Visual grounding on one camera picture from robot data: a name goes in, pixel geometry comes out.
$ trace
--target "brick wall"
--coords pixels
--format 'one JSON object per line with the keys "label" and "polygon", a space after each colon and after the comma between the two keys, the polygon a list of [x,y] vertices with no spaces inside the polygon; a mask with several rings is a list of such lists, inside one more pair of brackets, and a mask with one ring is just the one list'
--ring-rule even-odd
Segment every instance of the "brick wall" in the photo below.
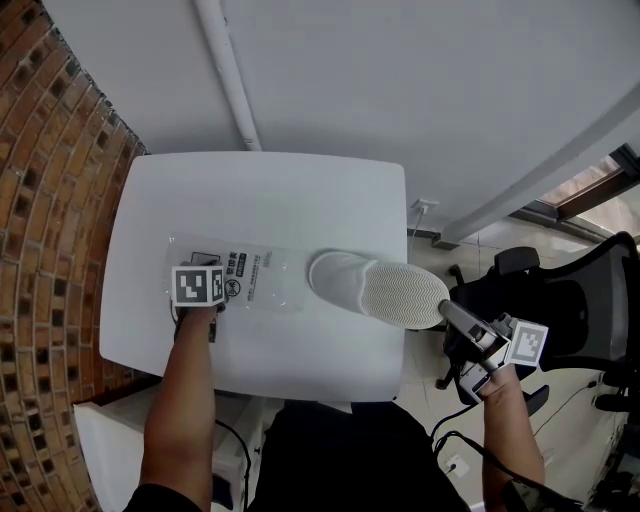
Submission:
{"label": "brick wall", "polygon": [[143,145],[30,0],[0,0],[0,510],[96,507],[71,404],[133,378],[101,359],[109,237]]}

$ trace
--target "clear plastic packaging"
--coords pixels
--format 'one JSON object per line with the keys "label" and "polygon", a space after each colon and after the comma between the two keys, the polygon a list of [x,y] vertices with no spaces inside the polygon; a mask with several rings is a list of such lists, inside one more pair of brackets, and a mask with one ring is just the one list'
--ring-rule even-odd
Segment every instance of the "clear plastic packaging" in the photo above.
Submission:
{"label": "clear plastic packaging", "polygon": [[302,251],[171,233],[163,270],[164,290],[170,295],[173,266],[222,265],[228,306],[294,313],[304,308],[309,258]]}

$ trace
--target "electrical socket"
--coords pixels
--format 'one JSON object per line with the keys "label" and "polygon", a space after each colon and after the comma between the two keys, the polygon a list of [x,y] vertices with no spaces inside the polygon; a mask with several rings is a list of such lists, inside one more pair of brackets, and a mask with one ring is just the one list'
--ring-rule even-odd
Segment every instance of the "electrical socket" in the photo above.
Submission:
{"label": "electrical socket", "polygon": [[454,464],[456,465],[456,467],[453,470],[453,473],[458,478],[462,478],[469,472],[469,465],[464,460],[462,460],[462,457],[460,457],[460,455],[458,455],[457,453],[447,461],[447,467],[451,469],[451,466],[453,466]]}
{"label": "electrical socket", "polygon": [[436,201],[434,199],[417,199],[415,203],[411,205],[412,210],[419,210],[420,208],[425,208],[426,211],[433,210],[436,206],[440,204],[440,201]]}

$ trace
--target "window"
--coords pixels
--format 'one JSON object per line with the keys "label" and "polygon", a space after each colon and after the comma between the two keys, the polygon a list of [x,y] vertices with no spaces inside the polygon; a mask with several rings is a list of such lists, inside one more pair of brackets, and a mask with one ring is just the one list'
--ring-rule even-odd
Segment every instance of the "window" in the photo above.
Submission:
{"label": "window", "polygon": [[640,241],[640,159],[627,146],[512,214],[600,242],[619,231]]}

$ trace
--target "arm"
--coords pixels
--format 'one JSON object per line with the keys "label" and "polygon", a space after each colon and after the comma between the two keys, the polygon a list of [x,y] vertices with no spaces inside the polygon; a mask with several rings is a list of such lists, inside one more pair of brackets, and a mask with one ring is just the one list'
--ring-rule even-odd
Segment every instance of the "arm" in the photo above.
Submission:
{"label": "arm", "polygon": [[140,474],[140,485],[173,489],[202,510],[211,507],[215,406],[208,335],[215,312],[194,309],[182,322],[144,427]]}
{"label": "arm", "polygon": [[[484,447],[507,468],[544,484],[544,461],[529,422],[515,367],[495,372],[482,389],[484,400]],[[482,484],[489,512],[506,510],[500,492],[511,477],[484,461]]]}

